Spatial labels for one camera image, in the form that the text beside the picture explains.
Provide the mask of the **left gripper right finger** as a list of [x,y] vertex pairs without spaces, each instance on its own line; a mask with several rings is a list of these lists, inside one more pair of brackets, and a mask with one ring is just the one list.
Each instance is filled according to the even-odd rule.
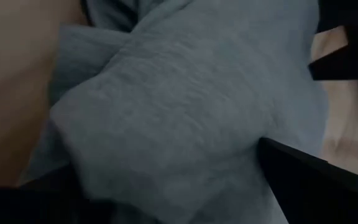
[[352,224],[352,194],[324,175],[327,163],[272,139],[261,138],[257,158],[289,224]]

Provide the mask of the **grey shirt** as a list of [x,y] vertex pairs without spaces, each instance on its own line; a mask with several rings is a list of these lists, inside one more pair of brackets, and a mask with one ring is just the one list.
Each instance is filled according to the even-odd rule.
[[256,158],[311,155],[328,104],[308,70],[317,0],[86,0],[65,25],[24,172],[73,164],[119,224],[288,224]]

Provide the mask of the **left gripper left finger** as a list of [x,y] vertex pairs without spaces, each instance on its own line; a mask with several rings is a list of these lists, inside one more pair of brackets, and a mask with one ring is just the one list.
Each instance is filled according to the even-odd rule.
[[85,195],[71,164],[50,171],[21,185],[22,189],[55,193],[68,202],[70,224],[113,224],[116,205],[108,200],[91,200]]

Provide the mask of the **black aluminium table frame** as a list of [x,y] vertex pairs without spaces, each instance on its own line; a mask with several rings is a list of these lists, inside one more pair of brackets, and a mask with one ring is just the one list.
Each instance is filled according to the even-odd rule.
[[358,81],[358,0],[318,0],[321,33],[342,27],[348,44],[308,65],[316,81]]

